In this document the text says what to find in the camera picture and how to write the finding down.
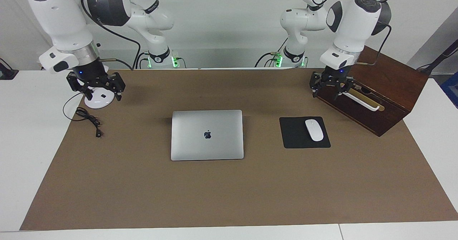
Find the mouse pad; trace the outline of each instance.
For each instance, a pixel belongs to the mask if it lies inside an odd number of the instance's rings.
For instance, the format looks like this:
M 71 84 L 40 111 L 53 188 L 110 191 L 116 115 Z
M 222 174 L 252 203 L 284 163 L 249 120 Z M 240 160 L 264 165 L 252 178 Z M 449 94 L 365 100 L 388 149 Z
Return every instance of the mouse pad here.
M 323 131 L 324 139 L 315 142 L 307 131 L 305 121 L 315 119 Z M 322 117 L 280 118 L 283 146 L 286 149 L 330 148 L 329 136 Z

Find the laptop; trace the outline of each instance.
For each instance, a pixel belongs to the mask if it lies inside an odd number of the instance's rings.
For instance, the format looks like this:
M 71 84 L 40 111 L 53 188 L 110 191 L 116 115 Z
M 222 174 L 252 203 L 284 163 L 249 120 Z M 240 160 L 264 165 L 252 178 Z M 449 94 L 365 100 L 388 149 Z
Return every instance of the laptop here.
M 241 110 L 175 111 L 173 161 L 243 159 Z

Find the computer mouse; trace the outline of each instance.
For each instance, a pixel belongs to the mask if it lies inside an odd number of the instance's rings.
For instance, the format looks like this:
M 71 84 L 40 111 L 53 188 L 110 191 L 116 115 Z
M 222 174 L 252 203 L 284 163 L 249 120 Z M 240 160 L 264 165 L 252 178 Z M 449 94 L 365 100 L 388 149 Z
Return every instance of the computer mouse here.
M 324 139 L 323 130 L 321 129 L 320 123 L 314 119 L 306 120 L 307 131 L 309 131 L 310 137 L 314 142 L 320 142 Z

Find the white table surface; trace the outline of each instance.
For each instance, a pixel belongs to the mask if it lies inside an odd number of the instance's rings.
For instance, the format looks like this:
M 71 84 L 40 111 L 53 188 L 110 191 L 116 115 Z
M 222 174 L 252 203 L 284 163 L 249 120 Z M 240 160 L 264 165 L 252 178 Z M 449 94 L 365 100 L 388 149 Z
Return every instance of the white table surface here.
M 448 240 L 458 239 L 458 222 L 329 224 L 188 229 L 19 230 L 70 121 L 62 105 L 75 93 L 66 73 L 20 72 L 0 81 L 0 240 L 161 239 L 161 240 Z M 80 98 L 67 105 L 73 113 Z M 458 109 L 434 80 L 406 122 L 442 187 L 458 208 Z

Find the brown desk mat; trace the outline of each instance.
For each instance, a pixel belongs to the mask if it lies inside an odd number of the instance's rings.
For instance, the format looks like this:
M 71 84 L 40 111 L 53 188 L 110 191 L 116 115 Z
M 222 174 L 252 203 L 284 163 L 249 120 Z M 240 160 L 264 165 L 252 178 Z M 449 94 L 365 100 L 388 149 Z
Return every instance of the brown desk mat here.
M 121 71 L 121 102 L 72 122 L 21 230 L 458 220 L 406 125 L 377 137 L 311 97 L 309 69 Z M 245 159 L 172 162 L 175 110 L 241 109 Z M 330 149 L 285 149 L 321 116 Z

